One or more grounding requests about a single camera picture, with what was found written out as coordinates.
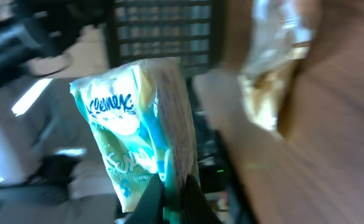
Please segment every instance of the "kleenex logo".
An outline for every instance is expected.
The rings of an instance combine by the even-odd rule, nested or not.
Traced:
[[[135,111],[131,111],[133,109],[133,104],[130,97],[131,94],[128,94],[125,98],[122,94],[120,94],[119,96],[113,95],[112,97],[102,99],[95,98],[90,102],[89,106],[86,105],[86,110],[94,118],[97,118],[98,114],[109,110],[123,109],[125,113],[136,114]]]

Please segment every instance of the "wooden surface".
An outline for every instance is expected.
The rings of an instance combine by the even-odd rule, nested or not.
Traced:
[[[281,118],[285,142],[247,122],[233,76],[194,80],[261,223],[364,223],[364,1],[322,7]]]

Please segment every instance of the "tissue packet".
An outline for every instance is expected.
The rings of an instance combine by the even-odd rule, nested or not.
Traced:
[[[176,201],[198,177],[195,130],[178,58],[139,60],[71,83],[123,212],[132,212],[153,174]]]

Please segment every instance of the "plastic packaging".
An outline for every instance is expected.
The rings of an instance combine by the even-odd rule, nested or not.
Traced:
[[[272,132],[277,131],[278,113],[290,89],[297,59],[306,56],[317,22],[313,16],[317,11],[306,10],[300,2],[253,1],[251,49],[238,78],[248,119]]]
[[[178,58],[128,63],[81,78],[71,93],[100,148],[123,212],[135,209],[152,174],[178,199],[198,180],[195,130]]]

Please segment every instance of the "transparent plastic wrapper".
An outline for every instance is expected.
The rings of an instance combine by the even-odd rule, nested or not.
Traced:
[[[319,20],[318,0],[254,0],[251,49],[238,77],[250,121],[276,132],[297,60]]]
[[[199,182],[195,130],[179,63],[178,58],[139,60],[71,84],[123,212],[135,209],[153,174],[159,174],[169,200],[178,200],[188,174]]]

